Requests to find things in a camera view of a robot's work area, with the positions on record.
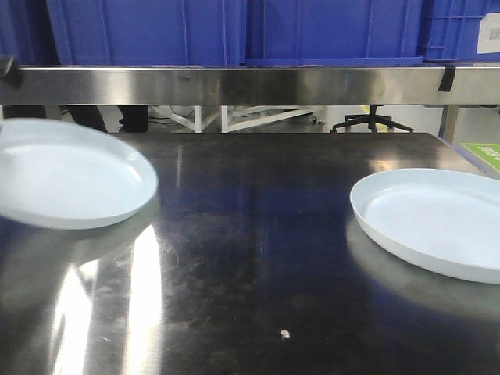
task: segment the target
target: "green sign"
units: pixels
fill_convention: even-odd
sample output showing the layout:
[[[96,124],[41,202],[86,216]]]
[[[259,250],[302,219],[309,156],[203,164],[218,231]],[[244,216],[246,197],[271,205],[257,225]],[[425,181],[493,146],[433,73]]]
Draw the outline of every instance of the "green sign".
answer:
[[[496,143],[462,143],[462,146],[500,172],[500,145]]]

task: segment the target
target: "person's leg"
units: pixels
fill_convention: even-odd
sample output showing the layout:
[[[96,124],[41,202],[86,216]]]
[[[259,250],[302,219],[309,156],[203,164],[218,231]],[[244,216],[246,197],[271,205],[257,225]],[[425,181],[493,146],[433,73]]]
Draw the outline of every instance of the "person's leg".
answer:
[[[68,105],[75,123],[107,133],[106,125],[96,105]]]
[[[145,133],[149,128],[147,105],[119,105],[123,118],[120,131],[127,133]]]
[[[43,105],[5,105],[3,107],[4,119],[16,117],[33,117],[44,119],[47,117]]]

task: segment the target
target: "black bracket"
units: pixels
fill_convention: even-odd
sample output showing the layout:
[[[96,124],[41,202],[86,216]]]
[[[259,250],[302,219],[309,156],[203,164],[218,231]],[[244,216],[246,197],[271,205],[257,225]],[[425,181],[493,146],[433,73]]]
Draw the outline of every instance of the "black bracket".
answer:
[[[443,73],[443,79],[439,85],[440,92],[450,92],[455,82],[456,68],[454,66],[446,66]]]
[[[0,58],[0,82],[6,82],[9,86],[20,88],[23,83],[23,72],[19,69],[13,57]]]

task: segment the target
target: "metal table leg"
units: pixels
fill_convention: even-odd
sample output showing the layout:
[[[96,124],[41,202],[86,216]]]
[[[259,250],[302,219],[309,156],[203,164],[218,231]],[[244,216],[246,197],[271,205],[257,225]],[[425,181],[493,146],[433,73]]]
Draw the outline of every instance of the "metal table leg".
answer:
[[[459,110],[460,107],[458,105],[446,105],[443,108],[443,117],[441,118],[441,126],[439,127],[439,137],[448,143],[453,142],[456,122],[459,118]]]

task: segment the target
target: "floor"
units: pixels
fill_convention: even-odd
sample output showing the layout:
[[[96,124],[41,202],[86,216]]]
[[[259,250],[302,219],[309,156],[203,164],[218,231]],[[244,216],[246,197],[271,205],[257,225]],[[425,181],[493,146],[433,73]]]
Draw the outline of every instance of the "floor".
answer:
[[[191,113],[190,108],[174,107],[176,113],[187,115]],[[99,107],[101,114],[106,122],[109,132],[117,132],[120,128],[118,123],[121,118],[118,108],[115,106]],[[241,130],[241,132],[267,132],[267,133],[290,133],[290,132],[324,132],[328,130],[328,125],[340,123],[344,121],[345,115],[366,112],[365,106],[331,106],[327,107],[326,126],[317,123],[314,116],[302,116],[294,119],[272,123],[249,130]],[[156,111],[152,109],[152,114],[161,117],[159,113],[162,109]],[[403,123],[415,129],[415,132],[431,133],[438,135],[441,122],[441,108],[424,107],[421,105],[415,106],[394,106],[388,105],[378,109],[379,114],[392,116],[394,121]],[[71,120],[69,115],[63,117],[64,120]],[[183,127],[171,120],[153,120],[150,123],[151,132],[174,132],[174,133],[189,133],[191,130]],[[352,127],[351,132],[369,131],[367,126],[358,125]],[[387,131],[386,127],[379,126],[379,131]],[[220,132],[220,119],[216,120],[212,125],[205,129],[205,132],[216,133]],[[473,162],[476,158],[468,153],[463,146],[464,142],[473,143],[499,143],[500,144],[500,114],[498,108],[462,108],[460,110],[459,119],[455,131],[455,139],[453,145],[459,152],[462,152],[465,157]]]

